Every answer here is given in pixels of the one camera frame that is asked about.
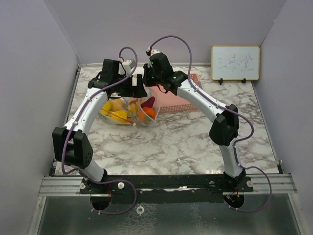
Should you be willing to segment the dark red fruit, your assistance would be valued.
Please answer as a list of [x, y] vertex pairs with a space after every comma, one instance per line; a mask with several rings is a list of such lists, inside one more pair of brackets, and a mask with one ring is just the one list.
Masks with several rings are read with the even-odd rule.
[[155, 103], [156, 98], [154, 96], [150, 97], [143, 103], [141, 103], [141, 108], [152, 108]]

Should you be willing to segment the yellow orange peach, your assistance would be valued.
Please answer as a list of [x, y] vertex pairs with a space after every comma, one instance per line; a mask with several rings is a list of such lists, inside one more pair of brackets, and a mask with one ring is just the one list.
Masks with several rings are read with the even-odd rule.
[[122, 99], [112, 99], [112, 110], [115, 111], [120, 111], [125, 109], [125, 102]]

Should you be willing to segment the yellow orange fruit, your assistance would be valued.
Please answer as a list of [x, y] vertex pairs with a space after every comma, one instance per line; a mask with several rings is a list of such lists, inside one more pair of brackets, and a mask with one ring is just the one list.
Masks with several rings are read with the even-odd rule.
[[100, 109], [100, 114], [104, 116], [108, 116], [110, 114], [111, 108], [112, 108], [112, 102], [109, 100]]

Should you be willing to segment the clear bag red zipper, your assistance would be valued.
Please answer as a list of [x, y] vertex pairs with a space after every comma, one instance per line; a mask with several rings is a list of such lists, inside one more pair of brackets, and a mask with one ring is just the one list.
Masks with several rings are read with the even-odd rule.
[[111, 124], [136, 126], [126, 105], [127, 102], [122, 98], [109, 99], [101, 107], [99, 114]]

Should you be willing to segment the clear bag white zipper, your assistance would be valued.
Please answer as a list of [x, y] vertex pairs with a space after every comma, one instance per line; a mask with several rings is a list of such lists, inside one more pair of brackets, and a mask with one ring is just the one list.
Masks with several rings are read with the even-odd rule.
[[147, 97], [127, 98], [129, 117], [142, 126], [155, 126], [160, 111], [159, 97], [152, 88], [145, 87]]

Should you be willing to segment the yellow bell pepper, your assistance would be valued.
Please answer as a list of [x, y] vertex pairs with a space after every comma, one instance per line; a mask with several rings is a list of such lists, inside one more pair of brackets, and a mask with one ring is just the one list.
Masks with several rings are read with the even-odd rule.
[[111, 112], [110, 117], [119, 122], [128, 122], [128, 112], [126, 110]]

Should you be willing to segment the orange persimmon green leaf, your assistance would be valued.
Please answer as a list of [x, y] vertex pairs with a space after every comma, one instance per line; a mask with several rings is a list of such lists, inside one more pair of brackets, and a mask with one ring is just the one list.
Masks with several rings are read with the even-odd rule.
[[150, 122], [155, 120], [156, 112], [153, 108], [143, 108], [138, 111], [137, 118], [141, 122]]

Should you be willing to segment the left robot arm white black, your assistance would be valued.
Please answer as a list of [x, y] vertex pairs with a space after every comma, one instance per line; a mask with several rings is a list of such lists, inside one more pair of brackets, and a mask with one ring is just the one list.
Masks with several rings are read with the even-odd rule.
[[136, 60], [105, 59], [102, 70], [88, 82], [85, 97], [73, 115], [63, 126], [52, 132], [55, 160], [65, 166], [71, 166], [83, 176], [92, 180], [91, 187], [97, 193], [107, 190], [106, 171], [93, 159], [93, 148], [88, 140], [90, 128], [100, 109], [112, 94], [122, 97], [146, 97], [141, 75], [135, 75]]

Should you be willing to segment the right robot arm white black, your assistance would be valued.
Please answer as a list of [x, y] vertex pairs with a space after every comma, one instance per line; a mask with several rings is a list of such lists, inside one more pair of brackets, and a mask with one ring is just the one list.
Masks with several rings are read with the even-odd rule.
[[147, 54], [149, 62], [144, 65], [144, 84], [161, 85], [166, 92], [187, 100], [205, 114], [212, 122], [209, 136], [219, 146], [224, 161], [224, 185], [229, 191], [238, 190], [243, 184], [239, 177], [243, 170], [238, 166], [232, 147], [239, 129], [237, 107], [219, 103], [199, 88], [189, 74], [174, 71], [164, 53], [156, 50]]

